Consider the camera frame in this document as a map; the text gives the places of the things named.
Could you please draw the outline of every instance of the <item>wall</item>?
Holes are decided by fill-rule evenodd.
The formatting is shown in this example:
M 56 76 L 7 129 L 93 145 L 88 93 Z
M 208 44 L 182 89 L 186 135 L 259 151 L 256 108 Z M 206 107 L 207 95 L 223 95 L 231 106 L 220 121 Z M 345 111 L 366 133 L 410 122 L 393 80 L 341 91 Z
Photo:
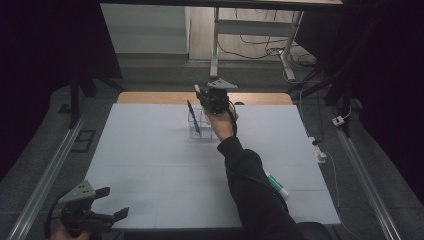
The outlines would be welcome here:
M 188 7 L 101 4 L 116 53 L 187 54 Z

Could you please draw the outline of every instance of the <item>black jacket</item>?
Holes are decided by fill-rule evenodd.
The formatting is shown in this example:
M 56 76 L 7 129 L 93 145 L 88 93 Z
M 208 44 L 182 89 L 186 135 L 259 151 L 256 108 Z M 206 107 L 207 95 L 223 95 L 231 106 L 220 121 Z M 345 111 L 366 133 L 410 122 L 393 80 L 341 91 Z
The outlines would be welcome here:
M 259 155 L 243 149 L 238 138 L 225 139 L 218 150 L 224 155 L 228 169 L 269 184 Z M 250 239 L 304 239 L 296 223 L 271 191 L 228 171 L 227 179 L 244 231 Z

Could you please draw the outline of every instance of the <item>white table surface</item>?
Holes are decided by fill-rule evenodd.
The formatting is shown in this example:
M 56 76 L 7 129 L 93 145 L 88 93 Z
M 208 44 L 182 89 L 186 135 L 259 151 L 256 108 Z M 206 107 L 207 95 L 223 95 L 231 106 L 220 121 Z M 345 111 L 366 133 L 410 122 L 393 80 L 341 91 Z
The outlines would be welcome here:
M 296 222 L 339 224 L 296 106 L 237 106 L 238 137 L 289 191 Z M 189 137 L 185 105 L 115 104 L 86 179 L 111 187 L 93 211 L 130 207 L 115 229 L 240 227 L 219 140 Z

